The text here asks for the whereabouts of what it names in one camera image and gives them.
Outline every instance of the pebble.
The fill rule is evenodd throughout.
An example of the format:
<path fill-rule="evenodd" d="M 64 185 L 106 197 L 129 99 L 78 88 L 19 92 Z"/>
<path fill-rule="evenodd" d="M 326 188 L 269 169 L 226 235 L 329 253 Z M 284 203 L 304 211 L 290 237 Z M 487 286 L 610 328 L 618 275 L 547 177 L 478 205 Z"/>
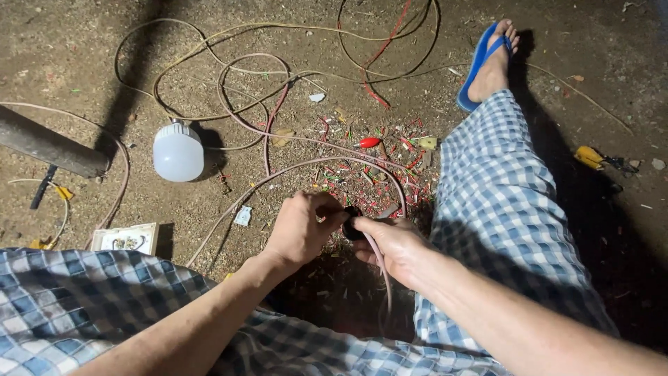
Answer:
<path fill-rule="evenodd" d="M 654 158 L 652 160 L 652 166 L 654 166 L 654 168 L 657 170 L 663 170 L 666 168 L 666 162 L 662 161 L 661 159 Z"/>

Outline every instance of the hand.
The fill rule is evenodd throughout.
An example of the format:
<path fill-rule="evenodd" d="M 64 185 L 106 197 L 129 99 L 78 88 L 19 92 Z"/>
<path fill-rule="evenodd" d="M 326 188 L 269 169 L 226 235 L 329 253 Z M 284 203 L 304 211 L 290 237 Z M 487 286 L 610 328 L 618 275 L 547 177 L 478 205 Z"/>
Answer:
<path fill-rule="evenodd" d="M 319 223 L 317 217 L 325 217 Z M 274 231 L 260 256 L 299 269 L 322 250 L 332 232 L 348 219 L 343 206 L 329 193 L 304 193 L 285 199 Z"/>
<path fill-rule="evenodd" d="M 434 246 L 425 239 L 411 221 L 405 218 L 371 219 L 356 217 L 353 227 L 373 237 L 381 253 L 385 255 L 385 267 L 391 276 L 404 286 L 417 290 L 416 277 L 425 255 L 434 252 Z M 367 240 L 353 242 L 355 256 L 364 262 L 378 266 L 378 260 Z"/>

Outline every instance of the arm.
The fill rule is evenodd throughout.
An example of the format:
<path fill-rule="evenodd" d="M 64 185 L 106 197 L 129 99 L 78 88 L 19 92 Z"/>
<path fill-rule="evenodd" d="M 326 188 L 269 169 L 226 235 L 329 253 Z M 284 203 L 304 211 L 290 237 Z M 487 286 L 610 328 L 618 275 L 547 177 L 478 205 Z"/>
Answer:
<path fill-rule="evenodd" d="M 517 376 L 668 375 L 668 359 L 557 314 L 433 249 L 404 220 L 354 219 L 385 265 L 466 329 Z M 357 257 L 376 262 L 364 242 Z"/>
<path fill-rule="evenodd" d="M 329 194 L 297 192 L 283 202 L 267 247 L 225 283 L 72 375 L 205 375 L 244 319 L 282 280 L 317 256 L 347 219 Z M 322 223 L 317 216 L 327 216 Z"/>

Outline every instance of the dirt floor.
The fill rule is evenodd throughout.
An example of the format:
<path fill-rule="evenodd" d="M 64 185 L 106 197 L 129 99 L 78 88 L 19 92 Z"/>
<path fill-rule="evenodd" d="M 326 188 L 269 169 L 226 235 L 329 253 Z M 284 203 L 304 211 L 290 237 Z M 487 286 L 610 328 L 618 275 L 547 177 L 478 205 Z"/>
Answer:
<path fill-rule="evenodd" d="M 441 0 L 435 10 L 426 0 L 414 1 L 406 20 L 411 21 L 407 29 L 415 27 L 415 32 L 391 43 L 372 69 L 389 76 L 404 72 L 420 62 L 434 38 L 434 48 L 416 72 L 466 63 L 488 25 L 502 17 L 512 18 L 524 30 L 512 72 L 513 89 L 532 127 L 536 150 L 555 176 L 558 199 L 570 219 L 581 258 L 622 335 L 668 351 L 668 169 L 660 171 L 651 164 L 653 159 L 668 161 L 668 20 L 660 12 L 660 3 L 650 1 L 628 7 L 624 3 L 521 0 L 490 6 L 483 0 Z M 341 26 L 361 35 L 385 38 L 402 7 L 401 0 L 346 1 Z M 130 184 L 112 227 L 159 223 L 159 255 L 185 264 L 220 214 L 265 176 L 262 146 L 208 153 L 207 171 L 193 183 L 170 183 L 159 178 L 152 167 L 152 143 L 156 131 L 168 124 L 168 118 L 152 98 L 118 83 L 113 69 L 116 47 L 132 27 L 161 17 L 191 22 L 211 35 L 233 25 L 260 21 L 336 27 L 338 10 L 339 2 L 308 0 L 4 1 L 0 3 L 0 14 L 7 37 L 0 39 L 0 100 L 67 110 L 107 127 L 125 145 L 135 144 L 128 149 Z M 441 17 L 438 24 L 437 13 Z M 153 80 L 166 64 L 185 54 L 198 40 L 197 33 L 183 25 L 151 25 L 134 34 L 121 50 L 120 73 L 129 85 L 150 92 Z M 381 44 L 349 36 L 343 40 L 357 62 L 372 56 Z M 359 77 L 359 70 L 342 54 L 336 34 L 329 31 L 309 33 L 305 29 L 268 27 L 218 41 L 213 50 L 223 61 L 264 52 L 281 57 L 294 72 L 319 70 Z M 549 70 L 587 93 L 626 122 L 634 135 L 573 90 L 539 70 L 527 69 L 523 62 Z M 244 60 L 238 67 L 281 69 L 268 58 Z M 198 54 L 166 75 L 159 86 L 161 98 L 183 116 L 222 114 L 215 85 L 220 69 L 211 55 Z M 454 69 L 466 72 L 468 68 Z M 291 86 L 273 129 L 291 128 L 299 136 L 320 138 L 323 124 L 318 118 L 334 118 L 338 106 L 347 112 L 347 122 L 352 122 L 353 137 L 344 138 L 346 124 L 334 120 L 327 134 L 329 141 L 349 147 L 355 140 L 384 128 L 390 133 L 388 149 L 397 146 L 391 153 L 392 160 L 408 164 L 418 156 L 417 151 L 406 151 L 391 136 L 414 133 L 414 137 L 433 134 L 443 138 L 465 117 L 454 104 L 462 78 L 447 69 L 374 84 L 374 90 L 391 105 L 390 110 L 383 109 L 359 84 L 328 76 L 309 77 L 326 90 L 326 98 L 311 102 L 308 95 L 320 89 L 298 81 Z M 232 72 L 226 84 L 262 96 L 283 79 L 278 74 Z M 265 103 L 271 109 L 276 99 L 273 96 Z M 250 102 L 233 93 L 229 100 L 235 108 Z M 56 173 L 54 181 L 75 193 L 71 219 L 57 248 L 80 248 L 116 197 L 123 176 L 120 155 L 109 147 L 107 138 L 86 124 L 29 108 L 16 110 L 115 156 L 101 183 L 62 170 Z M 264 121 L 259 107 L 244 112 L 243 117 L 251 124 Z M 411 123 L 417 118 L 424 127 Z M 209 146 L 233 147 L 255 138 L 228 118 L 196 125 Z M 638 160 L 639 172 L 624 177 L 612 167 L 603 173 L 584 167 L 572 157 L 580 145 L 592 146 L 612 157 Z M 271 168 L 280 170 L 338 152 L 312 143 L 291 142 L 283 148 L 271 147 L 269 154 Z M 0 245 L 27 246 L 33 239 L 53 235 L 62 220 L 59 197 L 50 191 L 39 210 L 30 211 L 36 184 L 4 183 L 17 178 L 42 178 L 47 165 L 6 148 L 0 148 L 0 159 Z M 366 180 L 339 163 L 291 171 L 248 199 L 246 205 L 253 211 L 247 228 L 230 226 L 225 221 L 194 268 L 222 280 L 226 273 L 257 254 L 269 237 L 281 201 L 298 189 L 322 189 L 313 184 L 325 184 L 325 166 L 344 180 L 327 184 L 329 189 L 342 200 L 343 194 L 352 196 L 370 215 L 387 207 L 396 197 L 392 189 L 389 197 L 385 194 L 383 183 L 371 188 Z M 351 165 L 351 170 L 360 171 L 362 167 Z M 224 183 L 216 178 L 221 173 L 228 175 Z M 426 167 L 415 182 L 428 191 L 427 184 L 435 176 L 438 153 L 434 153 L 431 167 Z M 623 191 L 616 193 L 613 183 L 623 187 Z M 422 212 L 422 206 L 428 206 L 425 202 L 411 212 Z M 279 302 L 290 302 L 283 307 L 288 313 L 358 335 L 377 334 L 376 315 L 383 295 L 377 274 L 354 260 L 338 236 L 321 258 L 282 284 L 275 294 Z M 401 291 L 397 299 L 402 304 L 393 315 L 395 330 L 389 335 L 410 340 L 411 292 Z"/>

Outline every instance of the flip-flop strap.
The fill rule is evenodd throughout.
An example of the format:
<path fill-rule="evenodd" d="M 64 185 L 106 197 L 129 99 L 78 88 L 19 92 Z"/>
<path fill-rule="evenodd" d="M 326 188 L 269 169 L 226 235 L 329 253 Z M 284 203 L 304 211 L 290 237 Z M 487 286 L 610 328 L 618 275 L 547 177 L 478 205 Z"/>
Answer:
<path fill-rule="evenodd" d="M 510 41 L 509 37 L 503 35 L 502 37 L 499 37 L 496 41 L 494 41 L 494 43 L 492 43 L 490 48 L 487 50 L 487 54 L 485 54 L 484 61 L 486 62 L 487 59 L 502 45 L 504 45 L 506 47 L 506 50 L 508 50 L 508 57 L 512 56 L 512 42 Z"/>

